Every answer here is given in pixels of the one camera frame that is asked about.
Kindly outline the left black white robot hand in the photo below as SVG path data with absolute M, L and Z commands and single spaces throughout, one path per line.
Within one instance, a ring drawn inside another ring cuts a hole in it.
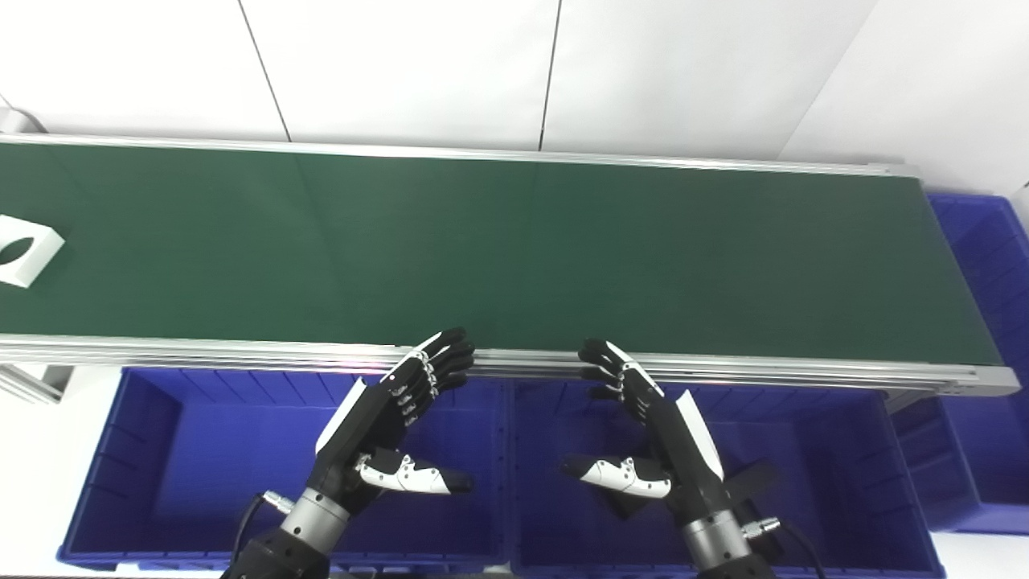
M 474 365 L 463 327 L 415 346 L 374 384 L 356 379 L 316 443 L 306 488 L 356 517 L 383 491 L 455 495 L 471 475 L 400 451 L 409 428 L 443 392 L 463 386 Z

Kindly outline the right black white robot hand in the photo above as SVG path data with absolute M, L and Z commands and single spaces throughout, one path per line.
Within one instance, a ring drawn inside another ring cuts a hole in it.
M 617 400 L 646 428 L 647 457 L 567 454 L 561 470 L 599 488 L 616 516 L 628 519 L 663 501 L 677 524 L 732 509 L 724 468 L 691 393 L 670 398 L 637 360 L 610 341 L 587 339 L 578 351 L 595 400 Z

